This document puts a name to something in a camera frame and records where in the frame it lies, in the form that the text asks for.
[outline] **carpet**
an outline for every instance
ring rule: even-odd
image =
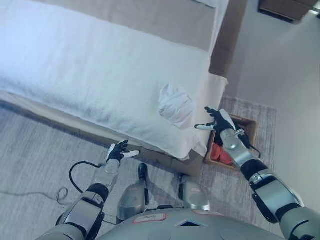
[[[264,163],[272,168],[276,109],[233,97],[224,97],[221,107],[258,122],[256,147],[262,152]],[[107,151],[108,146],[36,119],[7,103],[0,103],[1,191],[40,191],[55,197],[61,187],[67,187],[69,195],[65,202],[72,202],[79,193],[69,181],[70,167],[78,161],[98,164],[105,160]],[[127,158],[121,163],[118,182],[105,204],[106,221],[116,222],[117,202],[125,188],[137,180],[141,162],[147,163],[149,170],[148,207],[182,207],[178,198],[177,172],[148,159]],[[81,189],[89,186],[94,170],[85,165],[74,169],[74,180]],[[213,211],[270,230],[251,198],[248,183],[238,171],[203,164],[199,182],[208,193]],[[35,239],[52,228],[67,208],[42,195],[14,197],[0,194],[0,202],[1,239]],[[104,223],[99,235],[113,227]]]

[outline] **wooden crate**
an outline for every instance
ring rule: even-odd
[[[241,128],[244,129],[245,133],[249,137],[251,145],[254,146],[255,145],[255,140],[256,140],[256,131],[257,131],[257,128],[258,128],[258,123],[256,121],[247,119],[245,117],[240,117],[240,116],[236,116],[236,115],[233,115],[233,114],[230,114],[230,117],[231,117],[231,119],[233,120],[234,123],[238,124]],[[216,132],[212,131],[210,139],[209,139],[209,144],[208,144],[208,152],[206,153],[204,162],[206,164],[209,164],[209,165],[215,165],[216,164],[216,165],[224,166],[224,167],[229,168],[229,169],[236,170],[237,167],[234,164],[227,165],[227,164],[224,164],[224,163],[219,162],[219,161],[211,160],[210,156],[211,156],[211,151],[212,151],[212,146],[214,144],[215,136],[216,136]]]

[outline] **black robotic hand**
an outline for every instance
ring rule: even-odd
[[[128,150],[128,140],[124,140],[122,142],[119,142],[117,144],[112,144],[109,148],[107,161],[110,159],[117,159],[119,162],[123,158],[130,158],[138,155],[140,152],[135,151],[129,151]]]
[[[214,121],[207,124],[196,124],[194,126],[196,129],[205,131],[216,131],[218,134],[226,129],[235,129],[231,117],[224,109],[216,111],[208,106],[206,106],[204,109],[208,114],[210,114],[211,117],[214,117]]]

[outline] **white duvet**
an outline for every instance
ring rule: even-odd
[[[170,125],[160,89],[183,87],[195,123],[218,108],[226,79],[208,77],[210,54],[68,9],[15,0],[2,16],[0,90],[106,127],[183,159],[206,154],[208,133]]]

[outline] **red cloth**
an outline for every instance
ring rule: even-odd
[[[219,146],[218,144],[213,144],[212,145],[212,149],[211,149],[211,155],[210,155],[210,159],[212,161],[216,161],[216,162],[219,162],[219,157],[222,153],[222,147]]]
[[[214,143],[212,145],[210,159],[215,162],[221,162],[223,164],[232,165],[233,160],[230,155],[223,149],[222,146]]]
[[[230,157],[230,155],[225,150],[222,150],[222,153],[220,154],[219,159],[221,163],[227,164],[227,165],[232,165],[232,163],[234,162]]]

